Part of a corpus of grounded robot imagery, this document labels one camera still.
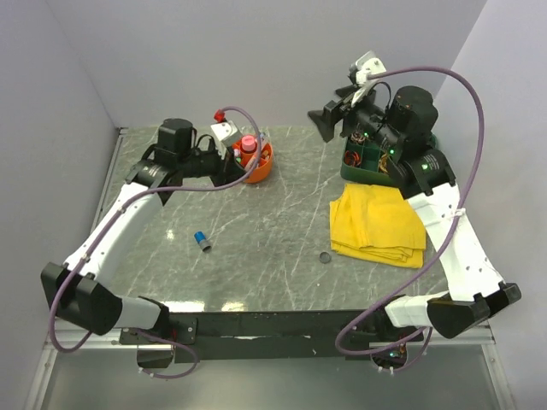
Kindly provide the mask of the pink tube of crayons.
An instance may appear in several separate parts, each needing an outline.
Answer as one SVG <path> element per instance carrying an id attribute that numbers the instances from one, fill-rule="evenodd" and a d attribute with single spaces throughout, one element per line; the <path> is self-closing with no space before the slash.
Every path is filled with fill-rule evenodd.
<path id="1" fill-rule="evenodd" d="M 257 142 L 253 135 L 244 135 L 240 140 L 241 164 L 245 167 L 256 153 Z"/>

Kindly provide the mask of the blue grey cylinder cap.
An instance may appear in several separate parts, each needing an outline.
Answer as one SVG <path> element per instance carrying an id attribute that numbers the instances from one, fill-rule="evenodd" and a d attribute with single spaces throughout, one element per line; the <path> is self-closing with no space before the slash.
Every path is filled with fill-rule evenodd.
<path id="1" fill-rule="evenodd" d="M 194 234 L 194 238 L 202 252 L 209 252 L 211 250 L 211 244 L 202 231 L 197 231 Z"/>

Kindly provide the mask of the small grey round lid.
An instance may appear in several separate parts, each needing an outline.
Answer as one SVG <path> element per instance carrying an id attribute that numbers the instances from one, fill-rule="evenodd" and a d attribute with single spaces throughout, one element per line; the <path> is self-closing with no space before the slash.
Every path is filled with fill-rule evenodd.
<path id="1" fill-rule="evenodd" d="M 319 261 L 322 263 L 322 264 L 327 264 L 331 261 L 331 256 L 328 252 L 321 252 L 319 254 Z"/>

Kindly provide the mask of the orange pen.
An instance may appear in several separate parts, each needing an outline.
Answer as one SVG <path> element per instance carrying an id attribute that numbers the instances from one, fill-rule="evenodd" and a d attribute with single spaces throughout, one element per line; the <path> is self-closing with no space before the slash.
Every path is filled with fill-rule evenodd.
<path id="1" fill-rule="evenodd" d="M 254 169 L 255 167 L 260 166 L 262 152 L 260 149 L 255 149 L 252 153 L 247 155 L 247 162 L 245 164 L 244 170 L 246 172 Z"/>

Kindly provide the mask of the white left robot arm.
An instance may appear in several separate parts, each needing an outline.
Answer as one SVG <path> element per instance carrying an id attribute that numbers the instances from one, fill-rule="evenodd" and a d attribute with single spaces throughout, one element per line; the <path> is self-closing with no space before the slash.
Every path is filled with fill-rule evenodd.
<path id="1" fill-rule="evenodd" d="M 63 263 L 44 267 L 40 279 L 50 308 L 50 334 L 62 319 L 98 336 L 113 329 L 140 329 L 148 341 L 161 343 L 171 335 L 165 304 L 143 296 L 118 296 L 109 286 L 132 243 L 172 194 L 183 189 L 185 179 L 208 178 L 210 189 L 218 191 L 248 177 L 234 155 L 243 136 L 240 129 L 223 120 L 210 130 L 198 135 L 188 120 L 164 120 L 156 141 L 130 168 L 91 235 Z"/>

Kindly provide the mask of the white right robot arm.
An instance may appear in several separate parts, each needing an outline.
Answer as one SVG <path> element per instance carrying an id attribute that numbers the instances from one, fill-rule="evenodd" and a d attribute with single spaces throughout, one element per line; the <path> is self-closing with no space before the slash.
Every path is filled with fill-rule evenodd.
<path id="1" fill-rule="evenodd" d="M 377 335 L 393 340 L 412 326 L 453 338 L 519 301 L 518 285 L 505 282 L 486 256 L 463 208 L 468 193 L 459 190 L 447 158 L 434 146 L 438 111 L 430 92 L 404 86 L 386 109 L 375 105 L 373 91 L 358 103 L 352 102 L 355 94 L 351 87 L 340 89 L 338 101 L 308 117 L 326 142 L 341 123 L 344 136 L 363 132 L 387 154 L 388 175 L 425 226 L 448 283 L 443 293 L 391 297 L 374 320 Z"/>

